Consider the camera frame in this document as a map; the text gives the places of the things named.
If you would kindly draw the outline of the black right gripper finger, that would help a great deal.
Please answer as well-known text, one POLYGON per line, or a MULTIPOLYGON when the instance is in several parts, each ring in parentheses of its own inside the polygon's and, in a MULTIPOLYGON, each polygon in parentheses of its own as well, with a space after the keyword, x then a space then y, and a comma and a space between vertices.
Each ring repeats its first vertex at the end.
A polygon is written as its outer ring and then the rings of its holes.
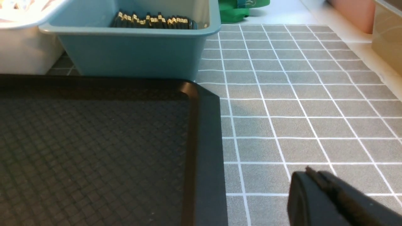
POLYGON ((307 166, 291 175, 291 226, 400 226, 401 215, 329 171, 307 166))

